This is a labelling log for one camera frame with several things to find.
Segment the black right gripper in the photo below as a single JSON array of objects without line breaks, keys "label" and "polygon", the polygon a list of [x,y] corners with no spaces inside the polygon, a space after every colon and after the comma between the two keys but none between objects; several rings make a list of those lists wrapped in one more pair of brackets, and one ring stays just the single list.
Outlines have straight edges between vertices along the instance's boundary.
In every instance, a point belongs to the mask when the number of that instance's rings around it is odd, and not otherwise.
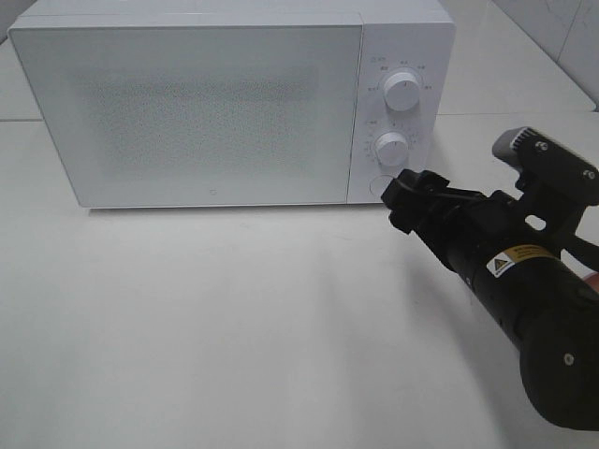
[{"label": "black right gripper", "polygon": [[[448,179],[433,171],[404,169],[382,201],[393,209],[388,217],[393,227],[409,235],[420,224],[420,238],[465,281],[480,273],[499,279],[525,261],[558,258],[551,243],[515,216],[516,200],[499,191],[484,196],[451,188]],[[418,210],[409,208],[417,201],[427,201],[423,220]]]}]

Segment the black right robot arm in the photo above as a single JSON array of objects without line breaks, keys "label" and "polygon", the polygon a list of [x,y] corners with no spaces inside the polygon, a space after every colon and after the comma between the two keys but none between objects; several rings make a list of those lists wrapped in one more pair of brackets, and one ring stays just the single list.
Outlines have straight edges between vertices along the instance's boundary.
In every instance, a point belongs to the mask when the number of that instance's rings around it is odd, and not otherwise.
[{"label": "black right robot arm", "polygon": [[551,424],[598,428],[598,294],[561,259],[585,205],[529,176],[520,197],[452,188],[405,169],[382,199],[456,273],[519,351],[536,411]]}]

